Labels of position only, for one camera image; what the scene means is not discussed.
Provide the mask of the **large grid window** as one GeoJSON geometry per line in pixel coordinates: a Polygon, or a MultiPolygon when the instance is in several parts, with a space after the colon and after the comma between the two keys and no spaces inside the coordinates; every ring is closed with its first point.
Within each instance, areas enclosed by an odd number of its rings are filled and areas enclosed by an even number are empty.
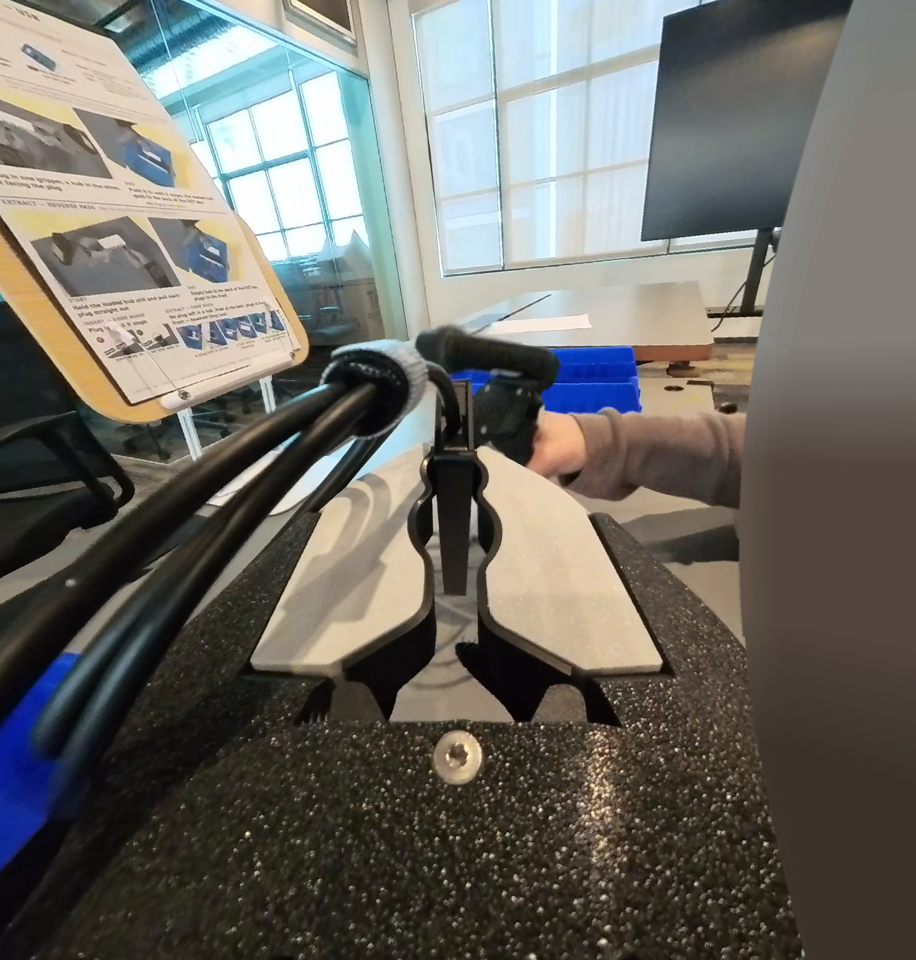
{"type": "Polygon", "coordinates": [[[409,2],[445,277],[752,245],[641,239],[663,22],[703,5],[409,2]]]}

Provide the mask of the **wall-mounted framed screen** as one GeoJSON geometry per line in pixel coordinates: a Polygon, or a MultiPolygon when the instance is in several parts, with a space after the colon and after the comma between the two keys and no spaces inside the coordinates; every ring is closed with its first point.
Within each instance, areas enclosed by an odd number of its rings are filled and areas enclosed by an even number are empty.
{"type": "Polygon", "coordinates": [[[316,25],[344,42],[356,47],[356,25],[351,1],[281,1],[286,14],[316,25]]]}

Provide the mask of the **large black monitor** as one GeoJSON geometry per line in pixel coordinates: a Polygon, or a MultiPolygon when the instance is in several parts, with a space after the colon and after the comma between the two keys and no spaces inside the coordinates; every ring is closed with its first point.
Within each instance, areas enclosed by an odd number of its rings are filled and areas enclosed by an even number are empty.
{"type": "Polygon", "coordinates": [[[640,238],[781,228],[851,1],[721,1],[668,14],[640,238]]]}

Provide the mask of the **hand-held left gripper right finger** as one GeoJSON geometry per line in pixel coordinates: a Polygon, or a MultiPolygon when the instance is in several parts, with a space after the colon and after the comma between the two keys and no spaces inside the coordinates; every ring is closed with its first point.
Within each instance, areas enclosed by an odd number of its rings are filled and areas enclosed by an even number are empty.
{"type": "Polygon", "coordinates": [[[664,660],[589,513],[497,450],[477,451],[490,545],[479,617],[494,638],[579,677],[660,673],[664,660]]]}

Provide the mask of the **black monitor stand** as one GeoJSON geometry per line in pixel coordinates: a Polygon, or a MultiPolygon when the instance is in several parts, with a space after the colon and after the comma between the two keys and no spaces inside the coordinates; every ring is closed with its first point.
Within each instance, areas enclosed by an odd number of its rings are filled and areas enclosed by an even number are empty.
{"type": "Polygon", "coordinates": [[[718,330],[725,320],[730,318],[753,318],[763,315],[757,306],[765,267],[775,259],[781,241],[783,229],[773,227],[757,231],[752,245],[752,254],[745,280],[735,291],[728,303],[720,309],[708,309],[706,314],[717,322],[718,330]]]}

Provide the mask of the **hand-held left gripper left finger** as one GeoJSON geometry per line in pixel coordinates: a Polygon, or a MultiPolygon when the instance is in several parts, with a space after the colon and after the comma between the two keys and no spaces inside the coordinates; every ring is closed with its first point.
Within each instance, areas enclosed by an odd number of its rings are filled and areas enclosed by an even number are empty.
{"type": "Polygon", "coordinates": [[[250,657],[257,673],[337,676],[432,606],[430,447],[411,447],[320,511],[250,657]]]}

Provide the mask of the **person's right hand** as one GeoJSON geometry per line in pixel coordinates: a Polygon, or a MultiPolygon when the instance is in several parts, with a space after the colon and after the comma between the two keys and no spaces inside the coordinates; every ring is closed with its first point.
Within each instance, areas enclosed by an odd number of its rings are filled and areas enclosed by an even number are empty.
{"type": "Polygon", "coordinates": [[[586,460],[587,445],[577,419],[571,414],[542,411],[529,469],[548,479],[563,478],[579,474],[586,460]]]}

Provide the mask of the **instruction board on stand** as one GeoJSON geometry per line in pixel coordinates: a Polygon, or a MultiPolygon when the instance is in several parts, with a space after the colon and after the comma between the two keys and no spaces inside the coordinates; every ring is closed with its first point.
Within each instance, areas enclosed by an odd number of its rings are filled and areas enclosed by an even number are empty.
{"type": "Polygon", "coordinates": [[[116,42],[0,2],[0,294],[120,424],[269,386],[308,335],[257,238],[116,42]]]}

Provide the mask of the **background conference table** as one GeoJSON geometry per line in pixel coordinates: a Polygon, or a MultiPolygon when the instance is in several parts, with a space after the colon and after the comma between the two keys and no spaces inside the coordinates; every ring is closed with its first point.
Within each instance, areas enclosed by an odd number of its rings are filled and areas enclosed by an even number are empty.
{"type": "Polygon", "coordinates": [[[638,362],[706,361],[715,338],[696,281],[597,286],[581,290],[519,294],[455,324],[469,333],[549,350],[628,346],[638,362]],[[511,317],[543,318],[587,314],[590,329],[496,336],[493,323],[511,317]]]}

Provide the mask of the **blue plastic bin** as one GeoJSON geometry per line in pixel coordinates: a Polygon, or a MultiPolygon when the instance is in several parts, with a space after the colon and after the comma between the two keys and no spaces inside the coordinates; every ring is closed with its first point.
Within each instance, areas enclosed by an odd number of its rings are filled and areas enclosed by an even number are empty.
{"type": "Polygon", "coordinates": [[[57,656],[0,726],[0,876],[46,822],[54,764],[35,755],[32,729],[78,659],[76,653],[57,656]]]}
{"type": "Polygon", "coordinates": [[[621,414],[643,411],[640,382],[634,371],[594,373],[591,379],[559,379],[541,394],[544,407],[560,414],[621,414]]]}
{"type": "Polygon", "coordinates": [[[628,345],[554,347],[559,361],[556,383],[620,383],[638,378],[638,365],[628,345]]]}

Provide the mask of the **white paper sheet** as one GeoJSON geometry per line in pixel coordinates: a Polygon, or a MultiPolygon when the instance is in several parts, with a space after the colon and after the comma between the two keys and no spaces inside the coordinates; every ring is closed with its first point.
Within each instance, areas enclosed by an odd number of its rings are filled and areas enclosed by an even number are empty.
{"type": "Polygon", "coordinates": [[[519,316],[500,319],[489,326],[495,336],[511,336],[532,333],[552,333],[574,330],[589,330],[592,327],[588,314],[523,318],[519,316]]]}

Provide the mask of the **black office chair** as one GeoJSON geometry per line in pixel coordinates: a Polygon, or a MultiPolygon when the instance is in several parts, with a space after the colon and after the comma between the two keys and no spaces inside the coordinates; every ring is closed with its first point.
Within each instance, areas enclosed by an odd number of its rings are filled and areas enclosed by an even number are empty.
{"type": "Polygon", "coordinates": [[[135,493],[66,379],[0,303],[0,579],[114,520],[135,493]]]}

